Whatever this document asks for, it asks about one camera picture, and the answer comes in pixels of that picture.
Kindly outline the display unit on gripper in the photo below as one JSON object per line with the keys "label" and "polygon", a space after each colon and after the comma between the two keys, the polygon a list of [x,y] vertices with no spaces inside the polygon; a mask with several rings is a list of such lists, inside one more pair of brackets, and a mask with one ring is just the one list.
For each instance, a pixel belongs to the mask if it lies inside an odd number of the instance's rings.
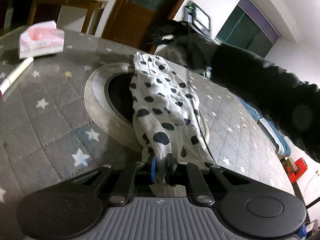
{"label": "display unit on gripper", "polygon": [[211,37],[210,16],[191,0],[183,8],[183,20],[196,32]]}

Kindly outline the dark green window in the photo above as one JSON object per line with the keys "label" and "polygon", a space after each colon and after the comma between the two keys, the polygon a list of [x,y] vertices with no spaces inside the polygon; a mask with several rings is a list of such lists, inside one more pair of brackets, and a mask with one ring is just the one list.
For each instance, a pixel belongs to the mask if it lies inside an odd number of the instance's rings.
{"label": "dark green window", "polygon": [[264,58],[274,45],[263,30],[238,5],[224,23],[216,38]]}

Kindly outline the dark wooden door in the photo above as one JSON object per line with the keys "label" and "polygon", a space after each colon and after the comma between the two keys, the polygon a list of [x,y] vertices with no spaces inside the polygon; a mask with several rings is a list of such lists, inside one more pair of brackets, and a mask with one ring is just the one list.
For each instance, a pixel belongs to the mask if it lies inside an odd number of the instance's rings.
{"label": "dark wooden door", "polygon": [[184,0],[116,0],[102,38],[153,54],[152,34],[172,20]]}

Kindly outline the pink tissue pack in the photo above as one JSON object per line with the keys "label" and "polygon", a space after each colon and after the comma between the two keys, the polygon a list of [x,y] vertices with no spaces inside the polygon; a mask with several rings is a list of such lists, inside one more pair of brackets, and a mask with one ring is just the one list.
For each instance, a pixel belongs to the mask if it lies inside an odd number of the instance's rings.
{"label": "pink tissue pack", "polygon": [[55,21],[33,24],[19,38],[19,59],[63,52],[65,32]]}

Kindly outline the blue sofa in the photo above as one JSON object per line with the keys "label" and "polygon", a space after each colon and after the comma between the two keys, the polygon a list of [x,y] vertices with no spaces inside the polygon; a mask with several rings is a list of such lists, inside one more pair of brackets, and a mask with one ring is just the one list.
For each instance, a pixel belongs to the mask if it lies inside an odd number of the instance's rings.
{"label": "blue sofa", "polygon": [[256,121],[264,134],[268,137],[269,141],[273,144],[276,154],[278,156],[289,157],[291,149],[284,139],[284,136],[276,129],[273,122],[265,119],[259,111],[246,103],[242,98],[239,98],[239,100]]}

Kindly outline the white red-capped marker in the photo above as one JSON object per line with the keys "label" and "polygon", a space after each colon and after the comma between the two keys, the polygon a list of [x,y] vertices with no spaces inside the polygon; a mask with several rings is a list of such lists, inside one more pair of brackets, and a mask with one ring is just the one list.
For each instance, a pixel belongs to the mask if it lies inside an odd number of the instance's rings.
{"label": "white red-capped marker", "polygon": [[0,85],[1,97],[20,77],[20,75],[33,63],[33,61],[33,57],[24,59],[7,77],[4,78]]}

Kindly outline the white blue-spotted pants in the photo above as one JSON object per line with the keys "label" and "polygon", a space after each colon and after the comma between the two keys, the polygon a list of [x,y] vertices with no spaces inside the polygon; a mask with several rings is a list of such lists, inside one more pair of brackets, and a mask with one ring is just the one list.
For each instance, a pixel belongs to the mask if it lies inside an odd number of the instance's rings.
{"label": "white blue-spotted pants", "polygon": [[200,101],[194,90],[160,56],[137,52],[130,82],[133,127],[142,145],[142,161],[152,154],[165,170],[168,154],[205,170],[213,163],[201,129]]}

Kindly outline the round black induction cooktop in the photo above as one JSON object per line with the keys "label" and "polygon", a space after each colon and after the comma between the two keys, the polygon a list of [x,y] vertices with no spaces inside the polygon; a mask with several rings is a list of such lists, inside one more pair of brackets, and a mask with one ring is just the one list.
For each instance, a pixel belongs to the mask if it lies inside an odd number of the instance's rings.
{"label": "round black induction cooktop", "polygon": [[137,152],[142,146],[133,128],[130,82],[134,67],[128,63],[106,63],[88,78],[84,92],[91,119],[121,145]]}

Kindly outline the red plastic stool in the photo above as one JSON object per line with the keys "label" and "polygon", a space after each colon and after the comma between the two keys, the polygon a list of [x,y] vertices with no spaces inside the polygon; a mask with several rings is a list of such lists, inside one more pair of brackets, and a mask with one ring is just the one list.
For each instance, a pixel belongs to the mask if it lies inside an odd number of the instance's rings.
{"label": "red plastic stool", "polygon": [[304,174],[308,169],[308,166],[303,158],[299,158],[297,161],[293,161],[292,158],[288,158],[284,168],[290,182],[293,184]]}

